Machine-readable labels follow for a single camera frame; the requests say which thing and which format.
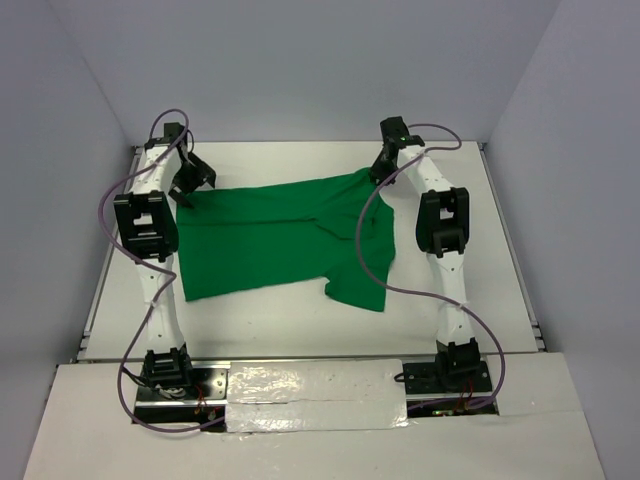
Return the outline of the green t shirt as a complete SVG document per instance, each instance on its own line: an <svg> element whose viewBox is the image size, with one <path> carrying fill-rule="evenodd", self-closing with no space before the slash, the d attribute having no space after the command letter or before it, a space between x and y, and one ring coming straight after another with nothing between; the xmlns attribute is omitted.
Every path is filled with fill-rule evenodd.
<svg viewBox="0 0 640 480"><path fill-rule="evenodd" d="M192 193L176 212L186 301L322 278L330 299L384 311L394 211L375 188L362 168Z"/></svg>

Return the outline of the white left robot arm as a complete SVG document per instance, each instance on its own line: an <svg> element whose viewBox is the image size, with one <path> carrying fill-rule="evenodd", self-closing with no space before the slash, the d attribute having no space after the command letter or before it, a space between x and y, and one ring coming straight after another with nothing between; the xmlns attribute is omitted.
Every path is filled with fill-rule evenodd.
<svg viewBox="0 0 640 480"><path fill-rule="evenodd" d="M213 187L216 180L215 171L189 149L190 137L181 123L166 123L161 136L151 136L144 144L129 190L113 200L121 244L136 258L144 303L150 309L142 328L142 371L130 377L171 400L188 396L196 384L171 286L179 248L175 210L191 209L188 196L205 185Z"/></svg>

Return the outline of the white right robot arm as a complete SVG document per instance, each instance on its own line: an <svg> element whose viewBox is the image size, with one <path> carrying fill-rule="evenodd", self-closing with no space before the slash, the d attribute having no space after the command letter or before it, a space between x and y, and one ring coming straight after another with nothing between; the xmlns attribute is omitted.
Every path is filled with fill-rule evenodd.
<svg viewBox="0 0 640 480"><path fill-rule="evenodd" d="M410 132L402 117L382 120L380 130L382 149L370 167L370 178L375 185L392 183L401 169L410 180L419 195L416 243L426 255L435 293L446 298L438 307L435 359L404 365L395 380L408 394L469 393L482 368L472 318L463 310L470 194L445 178L425 152L424 140Z"/></svg>

